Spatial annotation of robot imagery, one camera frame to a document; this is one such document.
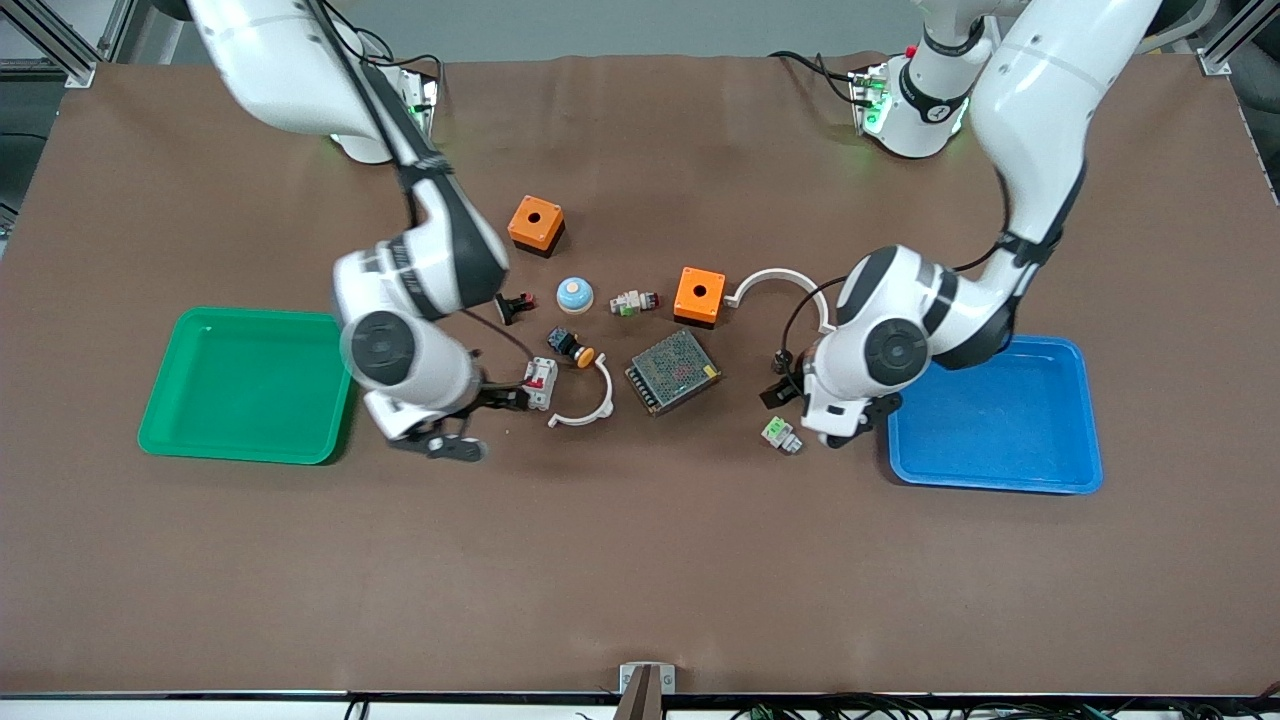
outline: plastic tray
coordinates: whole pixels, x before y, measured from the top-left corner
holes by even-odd
[[[908,483],[1091,493],[1102,461],[1084,356],[1070,341],[1016,336],[965,370],[929,365],[888,419],[890,464]]]
[[[173,328],[138,445],[152,455],[324,461],[351,391],[338,336],[319,313],[188,310]]]

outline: brown table surface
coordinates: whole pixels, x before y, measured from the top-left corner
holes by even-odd
[[[435,136],[494,225],[525,193],[564,206],[554,258],[512,254],[507,290],[544,300],[516,331],[567,324],[616,380],[677,325],[607,299],[669,297],[685,264],[822,281],[888,242],[957,264],[1000,225],[972,133],[891,158],[778,60],[451,67]],[[152,457],[174,320],[326,310],[334,259],[403,206],[390,169],[253,120],[212,69],[102,67],[0,263],[0,688],[591,689],[658,659],[690,692],[1256,692],[1280,670],[1280,214],[1188,56],[1134,60],[1089,159],[1019,331],[1085,354],[1093,496],[906,487],[874,437],[765,447],[801,295],[778,283],[698,332],[726,378],[657,420],[620,386],[588,428],[477,416],[474,466],[388,450],[362,410],[326,466]],[[572,320],[570,274],[598,295]],[[598,374],[561,378],[557,409],[594,407]]]

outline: orange box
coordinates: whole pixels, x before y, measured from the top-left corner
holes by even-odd
[[[507,224],[507,234],[521,250],[550,258],[564,234],[564,213],[559,205],[526,195]]]
[[[685,268],[680,273],[676,302],[672,313],[677,323],[712,329],[719,318],[724,299],[724,275],[698,268]]]

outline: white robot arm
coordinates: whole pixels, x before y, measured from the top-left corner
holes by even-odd
[[[973,91],[973,128],[1005,193],[996,247],[977,281],[902,246],[858,263],[838,296],[837,329],[803,357],[801,424],[827,446],[845,445],[892,413],[897,391],[931,359],[959,369],[1002,350],[1018,302],[1056,249],[1084,179],[1093,111],[1158,5],[1034,0],[1027,6]]]
[[[527,397],[486,384],[471,354],[433,323],[490,302],[507,275],[507,252],[388,82],[388,72],[401,70],[347,50],[361,38],[330,22],[319,0],[191,0],[191,10],[250,114],[289,132],[335,135],[362,161],[394,160],[411,227],[334,265],[343,354],[393,446],[481,459],[484,445],[444,432],[444,419],[480,406],[522,410]]]

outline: cable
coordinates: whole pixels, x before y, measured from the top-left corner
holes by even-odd
[[[818,60],[818,67],[822,68],[822,76],[823,76],[823,78],[827,81],[827,85],[831,87],[831,91],[835,92],[837,97],[840,97],[845,102],[849,102],[850,105],[856,105],[859,108],[870,108],[872,106],[872,101],[870,100],[859,100],[859,99],[852,97],[850,95],[845,95],[844,91],[841,91],[838,87],[836,87],[836,81],[831,78],[832,73],[831,73],[831,70],[827,69],[827,63],[822,61],[822,53],[818,53],[817,55],[814,55],[814,58]]]
[[[325,8],[328,8],[329,10],[332,10],[334,13],[334,15],[338,17],[338,19],[340,19],[343,23],[347,24],[347,27],[353,27],[351,24],[351,22],[347,20],[342,15],[342,13],[339,13],[329,3],[329,0],[319,0],[319,1],[317,0],[311,0],[311,1],[314,3],[312,9],[314,9],[314,14],[316,15],[316,19],[317,20],[320,20],[320,19],[324,20],[324,23],[323,23],[324,28],[323,29],[329,36],[329,41],[330,41],[330,45],[333,46],[333,50],[335,53],[338,53],[339,55],[342,55],[342,51],[338,50],[337,45],[333,44],[333,40],[338,40],[338,42],[342,44],[342,46],[346,47],[348,53],[351,53],[352,55],[360,58],[361,64],[369,65],[370,63],[365,58],[365,55],[362,55],[361,53],[357,53],[351,45],[347,44],[347,40],[342,36],[342,33],[338,32],[338,26],[334,24],[333,17],[330,17],[325,12]],[[387,126],[383,123],[381,113],[378,111],[378,105],[374,104],[374,100],[372,100],[372,97],[370,97],[369,91],[366,91],[365,86],[361,85],[360,73],[357,73],[356,69],[351,67],[351,63],[348,63],[346,58],[338,58],[338,60],[342,63],[343,70],[347,73],[347,79],[351,81],[352,87],[355,88],[356,94],[360,96],[360,101],[361,101],[361,104],[364,104],[365,111],[369,113],[370,119],[374,122],[374,126],[378,129],[378,137],[379,137],[379,140],[381,140],[383,146],[387,147],[387,152],[389,152],[392,155],[392,161],[394,161],[399,167],[403,167],[403,165],[401,165],[401,163],[398,160],[396,160],[396,145],[392,143],[390,131],[388,131]],[[413,197],[412,188],[404,187],[403,183],[402,183],[401,184],[401,190],[402,190],[402,193],[404,196],[404,211],[408,215],[408,228],[407,229],[412,229],[412,228],[417,227],[417,200]]]
[[[489,328],[490,331],[493,331],[493,332],[500,334],[502,337],[507,338],[507,342],[515,345],[516,347],[520,348],[521,352],[525,354],[525,360],[527,360],[530,363],[534,361],[534,351],[529,350],[529,346],[525,345],[524,341],[521,341],[518,337],[508,333],[507,331],[499,328],[498,325],[490,323],[489,320],[481,318],[480,315],[476,315],[471,310],[462,309],[461,313],[463,315],[466,315],[467,318],[471,318],[472,320],[475,320],[475,322],[480,323],[481,325]]]
[[[778,345],[778,354],[776,355],[776,357],[786,364],[786,372],[783,374],[786,375],[787,382],[791,384],[791,389],[796,391],[796,395],[804,395],[804,391],[800,389],[800,386],[796,384],[795,370],[794,368],[791,368],[792,355],[791,351],[787,350],[787,336],[791,333],[791,325],[796,322],[796,318],[800,316],[800,311],[804,310],[804,306],[809,304],[809,300],[812,300],[814,295],[818,295],[819,292],[827,290],[828,287],[844,281],[846,277],[849,275],[832,278],[806,292],[804,300],[801,300],[800,304],[796,305],[796,309],[791,311],[791,316],[787,318],[787,324],[782,325],[782,342]]]
[[[768,56],[769,58],[783,58],[783,59],[787,59],[787,60],[795,60],[795,61],[800,63],[801,65],[809,68],[810,70],[813,70],[815,73],[826,74],[831,79],[842,79],[842,81],[846,81],[846,82],[849,81],[849,74],[847,73],[841,74],[841,73],[833,73],[831,70],[824,70],[822,67],[819,67],[818,64],[815,64],[813,60],[810,60],[809,58],[805,58],[804,55],[801,55],[799,53],[792,53],[790,50],[778,50],[777,53],[769,53]],[[860,73],[860,72],[863,72],[863,70],[865,70],[865,69],[868,69],[868,68],[870,68],[873,65],[878,65],[878,64],[879,63],[872,63],[870,65],[863,65],[863,67],[859,67],[859,68],[854,68],[854,69],[851,69],[849,72],[850,73]]]
[[[490,323],[489,320],[481,318],[480,315],[476,315],[475,313],[472,313],[471,310],[467,310],[466,307],[463,307],[462,310],[460,310],[460,313],[462,313],[467,318],[471,318],[472,320],[480,323],[481,325],[489,328],[490,331],[500,334],[502,337],[507,338],[507,342],[515,345],[516,347],[520,348],[521,352],[525,354],[525,360],[526,361],[529,361],[529,363],[534,361],[534,351],[529,350],[529,346],[525,345],[524,341],[521,341],[518,337],[508,333],[507,331],[499,328],[498,325]],[[485,389],[516,389],[516,388],[518,388],[518,387],[521,387],[524,384],[525,384],[525,378],[521,377],[516,382],[511,382],[511,383],[484,383],[483,387]]]
[[[347,712],[342,715],[342,720],[351,720],[351,712],[356,710],[357,705],[361,707],[360,715],[356,716],[356,720],[369,720],[369,698],[360,694],[352,697],[351,702],[347,703]]]
[[[986,263],[987,260],[989,260],[992,255],[995,255],[997,247],[1000,247],[1000,243],[998,242],[993,242],[991,245],[991,247],[988,247],[987,251],[983,252],[977,260],[973,260],[970,263],[965,263],[964,265],[956,265],[955,268],[951,268],[951,272],[952,273],[963,273],[965,270],[972,270],[972,269],[977,268],[978,265],[982,265],[983,263]]]
[[[347,17],[342,14],[342,12],[339,12],[337,8],[334,8],[333,4],[329,0],[321,0],[321,1],[324,3],[324,6],[335,18],[338,18],[339,20],[342,20],[342,24],[344,24],[348,28],[351,28],[352,32],[355,32],[356,35],[367,35],[369,37],[376,40],[378,44],[381,45],[383,49],[387,51],[387,61],[375,60],[374,58],[366,55],[361,50],[356,50],[349,44],[347,44],[347,38],[342,37],[342,33],[338,33],[338,38],[342,40],[343,46],[352,55],[360,58],[365,63],[369,63],[370,65],[374,65],[376,68],[401,68],[401,67],[408,65],[411,63],[416,63],[419,60],[431,60],[433,63],[435,63],[435,73],[440,77],[440,82],[442,83],[444,82],[444,60],[440,60],[439,58],[436,58],[435,55],[433,55],[430,53],[424,53],[421,55],[416,55],[416,56],[410,58],[407,60],[396,60],[394,59],[396,58],[396,53],[392,50],[390,44],[388,44],[385,40],[383,40],[383,37],[380,35],[378,35],[376,32],[374,32],[374,31],[371,31],[369,28],[357,27],[355,23],[352,23],[351,20],[348,20]]]
[[[810,70],[820,74],[823,77],[823,79],[827,81],[827,85],[831,87],[831,91],[835,92],[836,96],[840,97],[841,100],[844,100],[845,102],[849,102],[850,105],[858,105],[859,108],[870,108],[872,106],[872,104],[869,101],[867,101],[867,100],[859,100],[859,99],[855,99],[852,96],[845,95],[845,92],[841,91],[840,87],[836,86],[836,81],[837,79],[849,82],[849,74],[847,73],[840,74],[840,73],[833,73],[833,72],[828,70],[827,69],[827,63],[822,59],[822,53],[818,53],[815,55],[817,63],[813,63],[808,58],[805,58],[804,55],[800,55],[799,53],[792,53],[790,50],[778,50],[777,53],[769,53],[769,58],[782,58],[782,59],[787,59],[787,60],[795,60],[795,61],[800,63],[801,65],[809,68]],[[863,65],[860,68],[854,68],[854,69],[849,70],[849,73],[863,72],[863,70],[865,70],[867,68],[870,68],[870,67],[872,65]]]

